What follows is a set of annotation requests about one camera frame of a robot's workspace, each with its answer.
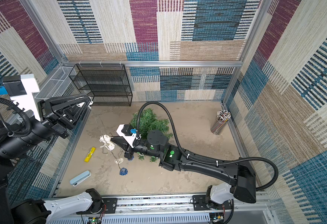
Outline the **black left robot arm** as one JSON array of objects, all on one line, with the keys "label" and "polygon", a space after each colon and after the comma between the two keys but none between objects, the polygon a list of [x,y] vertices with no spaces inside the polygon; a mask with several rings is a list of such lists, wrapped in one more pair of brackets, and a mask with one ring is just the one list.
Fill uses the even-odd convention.
[{"label": "black left robot arm", "polygon": [[12,160],[27,157],[28,151],[52,135],[67,138],[67,130],[76,127],[92,100],[86,94],[42,100],[38,103],[38,119],[29,117],[18,103],[0,98],[0,104],[23,119],[20,125],[9,125],[0,119],[0,224],[45,224],[53,212],[45,207],[43,200],[29,199],[10,207],[7,175],[15,168]]}]

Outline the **small green christmas tree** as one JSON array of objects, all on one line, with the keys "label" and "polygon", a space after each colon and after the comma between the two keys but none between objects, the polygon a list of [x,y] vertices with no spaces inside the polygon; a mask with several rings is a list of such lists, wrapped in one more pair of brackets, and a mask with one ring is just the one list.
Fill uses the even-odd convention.
[{"label": "small green christmas tree", "polygon": [[[133,128],[136,128],[136,122],[138,113],[133,114],[132,120],[129,123]],[[143,110],[140,116],[140,133],[143,138],[147,138],[149,131],[160,130],[168,139],[173,137],[173,133],[170,133],[168,119],[159,119],[158,116],[153,112],[151,108]],[[150,162],[157,162],[155,156],[150,157]]]}]

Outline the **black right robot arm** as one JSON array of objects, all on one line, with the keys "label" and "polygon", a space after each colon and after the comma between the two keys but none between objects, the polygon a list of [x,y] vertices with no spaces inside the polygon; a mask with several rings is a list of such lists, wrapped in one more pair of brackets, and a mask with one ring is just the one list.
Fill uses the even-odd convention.
[{"label": "black right robot arm", "polygon": [[158,158],[159,166],[168,171],[196,172],[224,181],[223,185],[208,188],[208,201],[222,204],[235,198],[245,203],[256,203],[256,175],[244,158],[223,161],[193,154],[189,150],[182,153],[159,130],[150,131],[146,139],[120,133],[111,137],[110,141],[125,150],[124,156],[128,159],[134,153],[140,153]]}]

